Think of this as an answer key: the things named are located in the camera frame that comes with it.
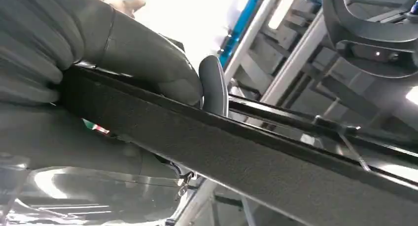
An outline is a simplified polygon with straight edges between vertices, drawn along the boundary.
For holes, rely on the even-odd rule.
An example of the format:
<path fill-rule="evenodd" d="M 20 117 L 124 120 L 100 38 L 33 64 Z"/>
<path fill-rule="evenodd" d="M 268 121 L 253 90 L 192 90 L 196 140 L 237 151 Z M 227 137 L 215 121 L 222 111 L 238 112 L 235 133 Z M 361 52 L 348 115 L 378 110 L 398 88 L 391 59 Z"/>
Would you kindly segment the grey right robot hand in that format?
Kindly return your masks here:
<path fill-rule="evenodd" d="M 0 223 L 159 223 L 177 212 L 178 167 L 129 134 L 88 129 L 70 105 L 141 112 L 72 74 L 91 72 L 205 108 L 207 77 L 178 45 L 102 0 L 0 0 Z"/>

